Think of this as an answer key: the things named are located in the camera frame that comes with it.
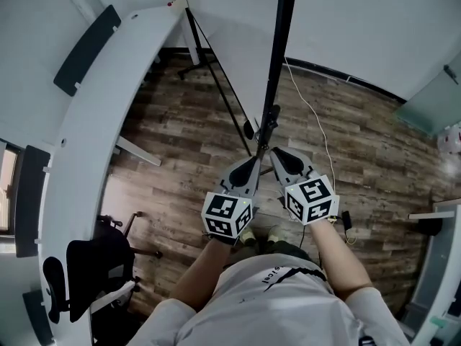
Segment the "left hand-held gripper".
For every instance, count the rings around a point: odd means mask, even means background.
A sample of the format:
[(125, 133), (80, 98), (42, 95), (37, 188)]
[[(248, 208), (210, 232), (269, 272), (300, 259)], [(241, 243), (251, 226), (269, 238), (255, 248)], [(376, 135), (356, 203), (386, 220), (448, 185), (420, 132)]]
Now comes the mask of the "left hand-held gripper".
[(259, 183), (261, 161), (269, 149), (259, 141), (256, 156), (241, 159), (230, 165), (208, 192), (202, 207), (205, 235), (224, 244), (235, 245), (243, 230), (254, 217), (253, 197)]

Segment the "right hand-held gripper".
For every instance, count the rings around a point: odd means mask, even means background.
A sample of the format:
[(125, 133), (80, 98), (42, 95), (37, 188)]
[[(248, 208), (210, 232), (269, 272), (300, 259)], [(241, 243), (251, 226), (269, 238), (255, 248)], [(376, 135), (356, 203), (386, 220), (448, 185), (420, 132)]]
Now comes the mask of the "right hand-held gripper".
[(282, 186), (284, 207), (293, 218), (306, 226), (338, 213), (339, 196), (328, 177), (319, 174), (305, 154), (293, 148), (274, 147), (269, 157)]

